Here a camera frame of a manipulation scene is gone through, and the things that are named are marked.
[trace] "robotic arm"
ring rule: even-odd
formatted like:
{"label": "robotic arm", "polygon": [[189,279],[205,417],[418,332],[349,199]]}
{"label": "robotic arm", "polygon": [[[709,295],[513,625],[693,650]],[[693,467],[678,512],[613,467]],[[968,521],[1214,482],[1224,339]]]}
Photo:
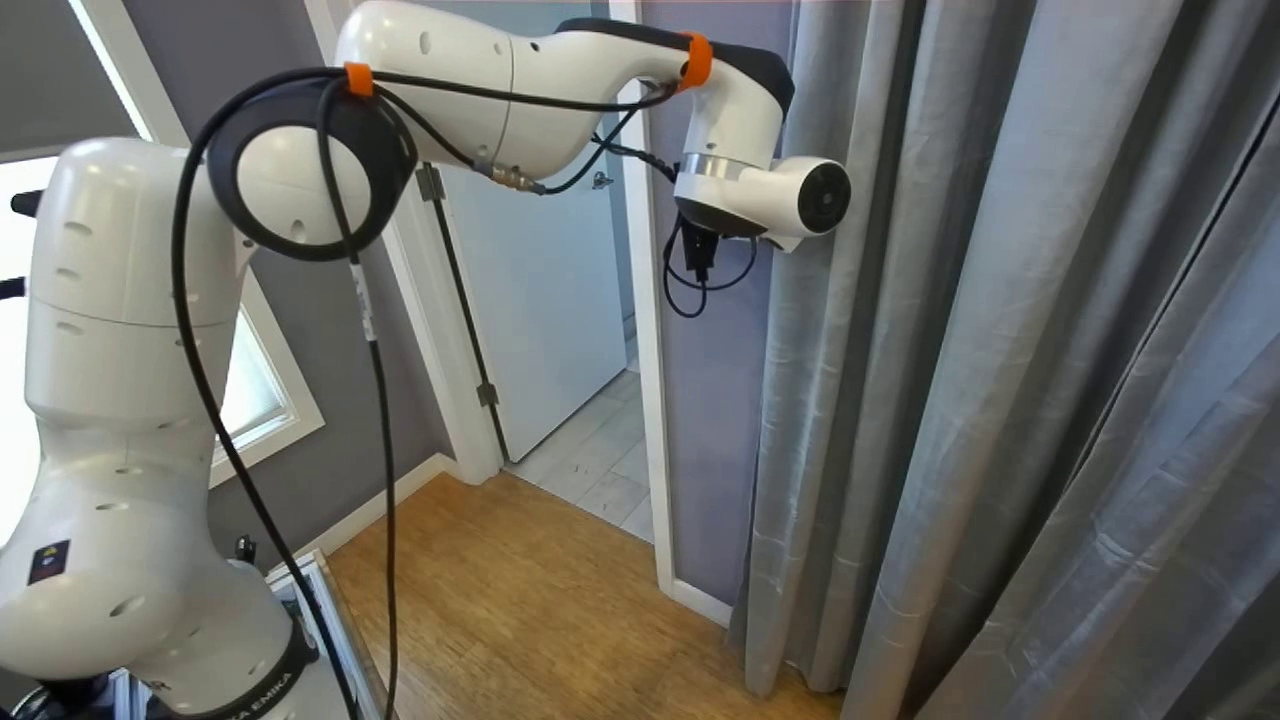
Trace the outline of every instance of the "robotic arm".
{"label": "robotic arm", "polygon": [[340,709],[333,668],[259,572],[219,558],[205,529],[211,434],[170,311],[182,205],[185,306],[216,394],[247,256],[241,230],[290,256],[351,256],[390,223],[418,159],[541,191],[593,141],[600,110],[586,107],[613,105],[630,80],[706,80],[678,178],[688,223],[796,248],[847,205],[841,164],[774,159],[794,80],[756,46],[610,20],[527,38],[418,5],[366,5],[340,33],[340,58],[373,62],[376,89],[340,89],[329,72],[233,105],[189,199],[175,148],[90,141],[61,157],[40,199],[30,314],[46,460],[0,552],[0,668],[40,680],[127,668],[175,715]]}

